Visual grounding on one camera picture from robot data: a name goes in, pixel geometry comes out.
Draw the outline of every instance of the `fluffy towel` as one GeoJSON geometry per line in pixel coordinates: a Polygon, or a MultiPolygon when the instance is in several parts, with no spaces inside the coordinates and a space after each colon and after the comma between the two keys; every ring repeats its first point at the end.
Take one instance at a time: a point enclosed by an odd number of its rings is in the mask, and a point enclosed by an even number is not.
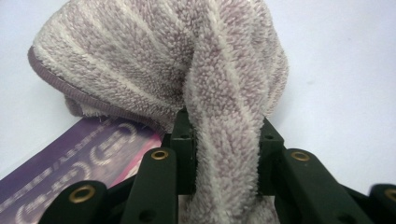
{"type": "Polygon", "coordinates": [[[262,0],[72,0],[39,32],[29,61],[74,115],[164,134],[187,107],[199,166],[181,222],[277,222],[257,194],[258,143],[288,69],[262,0]]]}

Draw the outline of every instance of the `screw hole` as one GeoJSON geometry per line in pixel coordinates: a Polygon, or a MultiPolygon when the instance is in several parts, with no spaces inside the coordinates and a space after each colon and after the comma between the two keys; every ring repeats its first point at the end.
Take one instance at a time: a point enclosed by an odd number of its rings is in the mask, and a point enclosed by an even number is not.
{"type": "Polygon", "coordinates": [[[75,189],[69,195],[69,201],[72,203],[84,203],[95,194],[95,188],[91,185],[84,185],[75,189]]]}
{"type": "Polygon", "coordinates": [[[166,157],[168,157],[169,153],[165,150],[158,150],[155,151],[153,153],[151,153],[151,158],[156,160],[156,161],[160,161],[165,159],[166,157]]]}
{"type": "Polygon", "coordinates": [[[337,216],[337,219],[343,224],[356,224],[356,219],[351,215],[342,213],[337,216]]]}
{"type": "Polygon", "coordinates": [[[385,195],[392,201],[396,202],[396,189],[386,189],[385,195]]]}
{"type": "Polygon", "coordinates": [[[295,151],[291,153],[291,156],[297,161],[309,161],[309,156],[303,152],[295,151]]]}
{"type": "Polygon", "coordinates": [[[148,222],[151,222],[151,221],[154,220],[155,215],[156,215],[155,211],[153,211],[153,210],[145,210],[145,211],[140,213],[139,220],[142,221],[142,222],[148,223],[148,222]]]}

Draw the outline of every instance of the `brass insert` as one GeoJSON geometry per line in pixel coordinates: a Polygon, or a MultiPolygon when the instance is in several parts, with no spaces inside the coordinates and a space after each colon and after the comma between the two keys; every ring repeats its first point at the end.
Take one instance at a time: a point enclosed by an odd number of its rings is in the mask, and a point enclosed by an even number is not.
{"type": "Polygon", "coordinates": [[[386,189],[385,195],[394,202],[396,202],[396,189],[386,189]]]}
{"type": "Polygon", "coordinates": [[[157,151],[151,153],[151,158],[156,161],[163,160],[168,156],[169,156],[169,153],[165,150],[157,150],[157,151]]]}
{"type": "Polygon", "coordinates": [[[69,196],[72,203],[84,203],[95,194],[95,188],[91,185],[84,185],[75,189],[69,196]]]}
{"type": "Polygon", "coordinates": [[[291,156],[297,161],[309,161],[309,156],[303,152],[292,152],[291,156]]]}

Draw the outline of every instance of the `white surface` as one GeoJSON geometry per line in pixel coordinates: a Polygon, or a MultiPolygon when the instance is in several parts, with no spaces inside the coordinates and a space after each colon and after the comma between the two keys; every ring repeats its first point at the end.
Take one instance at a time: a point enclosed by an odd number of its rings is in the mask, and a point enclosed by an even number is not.
{"type": "MultiPolygon", "coordinates": [[[[27,50],[66,1],[0,0],[0,178],[77,118],[30,68],[27,50]]],[[[367,193],[396,184],[396,2],[268,0],[290,61],[271,121],[339,182],[367,193]]]]}

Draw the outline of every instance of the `fabric pattern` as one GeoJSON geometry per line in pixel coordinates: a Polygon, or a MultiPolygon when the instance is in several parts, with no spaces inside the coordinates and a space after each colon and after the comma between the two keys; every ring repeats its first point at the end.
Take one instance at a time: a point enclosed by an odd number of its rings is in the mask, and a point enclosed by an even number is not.
{"type": "Polygon", "coordinates": [[[259,137],[288,67],[262,0],[72,0],[28,56],[76,116],[133,119],[163,135],[187,107],[199,165],[181,223],[277,223],[257,193],[259,137]]]}

